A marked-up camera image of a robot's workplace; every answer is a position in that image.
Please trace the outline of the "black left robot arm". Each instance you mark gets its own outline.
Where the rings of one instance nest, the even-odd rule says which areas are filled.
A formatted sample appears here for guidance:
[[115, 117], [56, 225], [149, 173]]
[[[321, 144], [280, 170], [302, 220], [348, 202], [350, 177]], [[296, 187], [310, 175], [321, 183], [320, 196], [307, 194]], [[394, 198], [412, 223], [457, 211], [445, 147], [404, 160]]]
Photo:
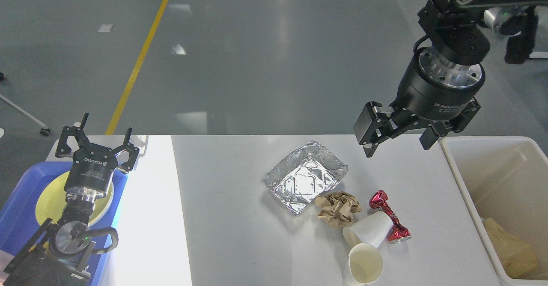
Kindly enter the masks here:
[[85, 113], [79, 126], [65, 126], [57, 142], [55, 156], [72, 159], [61, 216], [45, 219], [6, 265], [6, 286], [84, 286], [91, 278], [90, 257], [118, 246], [116, 228], [92, 229], [90, 220], [96, 202], [113, 190], [114, 173], [132, 171], [140, 150], [131, 143], [132, 128], [116, 148], [91, 142], [84, 132], [87, 119]]

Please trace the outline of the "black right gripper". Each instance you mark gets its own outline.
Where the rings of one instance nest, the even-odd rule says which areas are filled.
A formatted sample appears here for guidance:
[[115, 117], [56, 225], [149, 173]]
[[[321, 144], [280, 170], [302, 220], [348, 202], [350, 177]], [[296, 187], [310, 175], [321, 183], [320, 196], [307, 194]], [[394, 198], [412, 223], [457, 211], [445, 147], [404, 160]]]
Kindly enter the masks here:
[[402, 77], [392, 106], [368, 102], [354, 134], [371, 158], [378, 145], [411, 130], [426, 128], [419, 140], [430, 149], [440, 137], [460, 133], [481, 108], [476, 93], [485, 83], [481, 64], [453, 63], [434, 47], [419, 48]]

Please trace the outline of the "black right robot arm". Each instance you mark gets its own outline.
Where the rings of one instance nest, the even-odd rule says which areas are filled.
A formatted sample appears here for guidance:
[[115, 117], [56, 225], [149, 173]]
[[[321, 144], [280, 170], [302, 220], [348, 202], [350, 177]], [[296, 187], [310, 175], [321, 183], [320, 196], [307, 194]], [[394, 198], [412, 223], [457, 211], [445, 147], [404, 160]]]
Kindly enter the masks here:
[[389, 106], [368, 102], [354, 124], [367, 157], [379, 144], [423, 129], [430, 149], [450, 132], [459, 133], [480, 109], [476, 93], [485, 83], [481, 65], [491, 44], [481, 28], [508, 37], [505, 62], [522, 64], [536, 42], [536, 7], [547, 0], [427, 0], [417, 13], [424, 31]]

